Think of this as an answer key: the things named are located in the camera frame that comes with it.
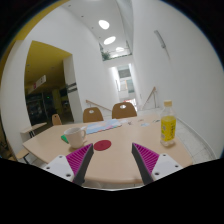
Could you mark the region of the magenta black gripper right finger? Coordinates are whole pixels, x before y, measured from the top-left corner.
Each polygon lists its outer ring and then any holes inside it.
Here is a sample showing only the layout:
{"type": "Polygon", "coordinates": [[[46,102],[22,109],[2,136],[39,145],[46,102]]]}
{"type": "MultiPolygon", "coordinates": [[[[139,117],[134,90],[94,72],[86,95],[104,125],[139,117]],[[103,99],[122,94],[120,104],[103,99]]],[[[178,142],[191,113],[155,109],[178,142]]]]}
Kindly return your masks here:
{"type": "Polygon", "coordinates": [[[132,154],[144,185],[182,169],[182,166],[168,154],[158,154],[137,143],[132,144],[132,154]]]}

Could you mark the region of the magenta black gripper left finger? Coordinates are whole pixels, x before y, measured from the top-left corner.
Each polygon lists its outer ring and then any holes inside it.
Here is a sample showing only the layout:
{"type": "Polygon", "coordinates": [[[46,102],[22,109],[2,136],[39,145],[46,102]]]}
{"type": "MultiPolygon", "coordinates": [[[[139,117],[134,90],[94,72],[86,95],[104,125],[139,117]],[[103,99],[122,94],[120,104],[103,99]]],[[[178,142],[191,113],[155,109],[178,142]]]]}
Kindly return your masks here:
{"type": "Polygon", "coordinates": [[[67,156],[57,156],[44,170],[81,186],[93,154],[93,145],[88,144],[67,156]]]}

